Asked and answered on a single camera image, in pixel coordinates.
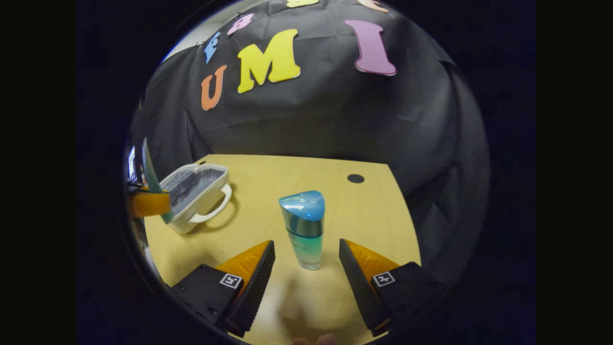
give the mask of yellow table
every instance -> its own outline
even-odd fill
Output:
[[[374,340],[364,325],[338,259],[346,238],[400,265],[421,264],[411,216],[385,164],[320,158],[208,155],[227,166],[232,199],[219,215],[181,235],[160,216],[145,218],[147,239],[162,280],[175,285],[199,264],[217,266],[265,240],[275,242],[276,260],[262,303],[244,341],[291,344],[327,332],[337,344]],[[347,180],[360,174],[365,180]],[[321,267],[299,267],[285,230],[279,198],[319,190],[326,201]]]

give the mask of letter m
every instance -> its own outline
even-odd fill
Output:
[[[273,82],[296,78],[300,75],[300,67],[294,62],[294,36],[298,34],[296,29],[288,29],[277,33],[272,37],[266,51],[262,51],[255,44],[245,47],[238,53],[240,59],[240,85],[238,93],[251,90],[254,86],[251,73],[257,83],[262,85],[266,79],[268,67],[272,64],[272,70],[268,79]]]

